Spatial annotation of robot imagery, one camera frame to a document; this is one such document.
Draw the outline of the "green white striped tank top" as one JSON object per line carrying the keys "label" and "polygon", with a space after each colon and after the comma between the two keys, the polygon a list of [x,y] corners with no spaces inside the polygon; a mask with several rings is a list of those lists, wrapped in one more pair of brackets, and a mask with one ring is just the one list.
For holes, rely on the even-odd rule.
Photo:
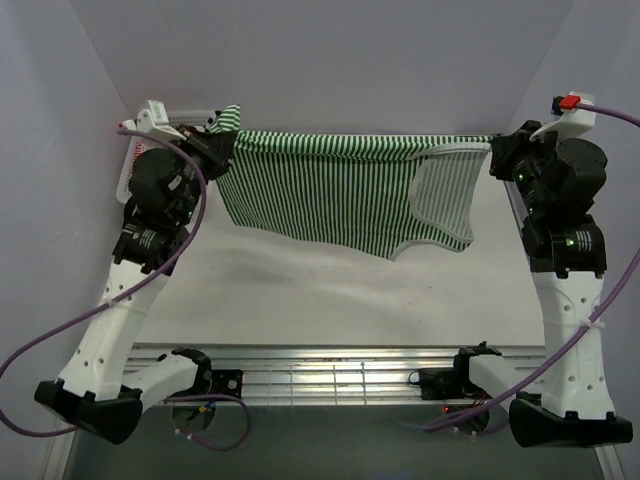
{"label": "green white striped tank top", "polygon": [[487,136],[244,130],[237,105],[206,129],[236,136],[218,188],[237,226],[388,260],[414,245],[462,252],[474,241]]}

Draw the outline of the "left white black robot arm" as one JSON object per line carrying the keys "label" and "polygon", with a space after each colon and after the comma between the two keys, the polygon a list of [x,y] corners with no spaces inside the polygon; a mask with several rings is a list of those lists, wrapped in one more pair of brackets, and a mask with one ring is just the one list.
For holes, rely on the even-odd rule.
{"label": "left white black robot arm", "polygon": [[34,398],[69,424],[113,444],[128,439],[142,414],[174,395],[211,389],[211,361],[180,347],[136,373],[125,365],[178,257],[203,221],[207,185],[231,166],[234,131],[179,129],[182,139],[149,146],[125,169],[128,197],[101,305],[75,353]]}

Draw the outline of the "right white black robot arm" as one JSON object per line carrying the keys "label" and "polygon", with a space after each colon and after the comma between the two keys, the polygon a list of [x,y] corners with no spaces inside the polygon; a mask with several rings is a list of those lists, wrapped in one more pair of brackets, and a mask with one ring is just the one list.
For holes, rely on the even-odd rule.
{"label": "right white black robot arm", "polygon": [[527,392],[502,354],[480,343],[454,358],[463,392],[483,391],[504,403],[522,447],[627,444],[633,426],[608,392],[596,315],[607,269],[605,240],[588,211],[606,181],[607,157],[579,138],[519,130],[491,142],[490,173],[514,184],[526,208],[521,239],[542,312],[542,387]]}

